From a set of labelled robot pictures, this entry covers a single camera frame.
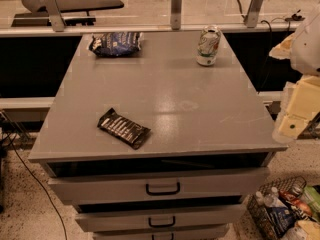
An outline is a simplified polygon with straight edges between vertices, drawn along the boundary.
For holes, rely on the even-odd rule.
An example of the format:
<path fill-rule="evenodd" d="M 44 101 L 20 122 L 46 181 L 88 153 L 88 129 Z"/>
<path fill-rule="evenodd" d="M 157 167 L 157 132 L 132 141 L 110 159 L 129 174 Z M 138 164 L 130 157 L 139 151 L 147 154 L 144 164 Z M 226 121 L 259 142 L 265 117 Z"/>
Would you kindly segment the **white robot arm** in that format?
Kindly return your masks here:
<path fill-rule="evenodd" d="M 320 4 L 269 55 L 289 59 L 291 68 L 302 74 L 295 84 L 286 83 L 272 133 L 276 141 L 289 143 L 320 113 Z"/>

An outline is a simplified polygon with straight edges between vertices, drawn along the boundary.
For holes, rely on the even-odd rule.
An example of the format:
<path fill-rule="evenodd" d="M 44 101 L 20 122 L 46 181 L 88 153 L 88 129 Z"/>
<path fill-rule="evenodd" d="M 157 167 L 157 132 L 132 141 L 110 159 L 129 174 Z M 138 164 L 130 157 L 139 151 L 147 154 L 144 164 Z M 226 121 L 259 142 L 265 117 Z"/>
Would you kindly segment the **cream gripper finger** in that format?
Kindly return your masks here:
<path fill-rule="evenodd" d="M 307 125 L 308 121 L 303 118 L 279 113 L 274 124 L 272 137 L 279 143 L 292 142 L 306 129 Z"/>

